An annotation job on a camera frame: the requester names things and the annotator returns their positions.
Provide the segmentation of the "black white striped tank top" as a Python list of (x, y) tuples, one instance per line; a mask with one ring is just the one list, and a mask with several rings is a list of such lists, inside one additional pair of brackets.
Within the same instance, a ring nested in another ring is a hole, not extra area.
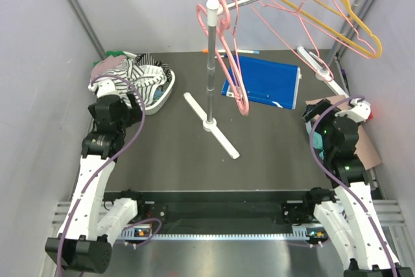
[(145, 108), (150, 109), (160, 100), (171, 84), (171, 70), (167, 64), (137, 65), (132, 59), (125, 58), (117, 66), (96, 65), (91, 72), (91, 79), (96, 76), (108, 74), (128, 80), (140, 93)]

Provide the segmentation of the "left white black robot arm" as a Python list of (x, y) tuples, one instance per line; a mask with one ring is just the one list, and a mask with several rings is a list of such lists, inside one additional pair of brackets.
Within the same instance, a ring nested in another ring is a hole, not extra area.
[(47, 255), (64, 270), (102, 274), (108, 268), (112, 247), (129, 221), (140, 223), (147, 207), (131, 198), (116, 198), (101, 217), (104, 193), (118, 157), (129, 148), (126, 129), (142, 120), (138, 104), (127, 107), (109, 80), (95, 87), (97, 100), (88, 110), (95, 122), (82, 142), (80, 171), (67, 215), (56, 237), (45, 244)]

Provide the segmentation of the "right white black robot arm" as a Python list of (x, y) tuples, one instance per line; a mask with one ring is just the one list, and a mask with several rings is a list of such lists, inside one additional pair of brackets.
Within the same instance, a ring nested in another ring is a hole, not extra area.
[(332, 190), (314, 188), (304, 197), (303, 216), (319, 222), (335, 247), (344, 276), (413, 276), (390, 247), (374, 208), (370, 179), (356, 153), (360, 123), (327, 99), (307, 106), (309, 148)]

